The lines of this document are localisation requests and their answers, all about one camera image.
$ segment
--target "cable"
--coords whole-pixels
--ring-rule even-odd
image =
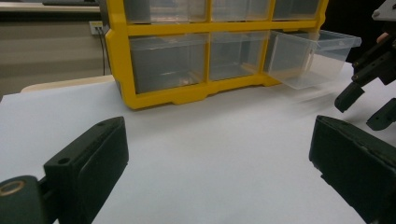
[[[102,35],[105,35],[103,33],[103,30],[101,27],[95,27],[96,32],[99,34],[99,39],[100,39],[100,45],[102,46],[102,64],[103,64],[103,76],[105,75],[105,47],[103,46],[102,41]]]

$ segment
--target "electrical outlet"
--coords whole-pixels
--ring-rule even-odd
[[[103,23],[101,21],[90,21],[90,28],[92,35],[100,35],[96,28],[103,29]]]

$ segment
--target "screw hole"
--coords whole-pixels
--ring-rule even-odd
[[[69,158],[63,158],[63,159],[61,159],[61,160],[58,161],[58,164],[63,165],[63,164],[66,164],[66,163],[68,163],[68,162],[70,162],[70,159],[69,159]]]
[[[8,196],[23,189],[25,182],[23,180],[16,180],[0,187],[0,197]]]

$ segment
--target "wall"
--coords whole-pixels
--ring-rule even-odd
[[[0,98],[33,84],[101,76],[102,60],[100,38],[87,21],[2,22]]]

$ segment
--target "plastic drawer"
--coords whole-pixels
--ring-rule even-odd
[[[200,83],[207,35],[130,38],[136,93]]]
[[[264,21],[269,0],[213,0],[212,21]]]
[[[263,40],[268,32],[213,33],[209,79],[221,80],[259,73]]]
[[[318,34],[271,32],[264,71],[282,83],[302,89],[338,77],[351,48],[361,39],[320,31]]]
[[[131,23],[178,23],[206,20],[206,0],[124,0]]]
[[[319,0],[276,0],[274,21],[313,20]]]

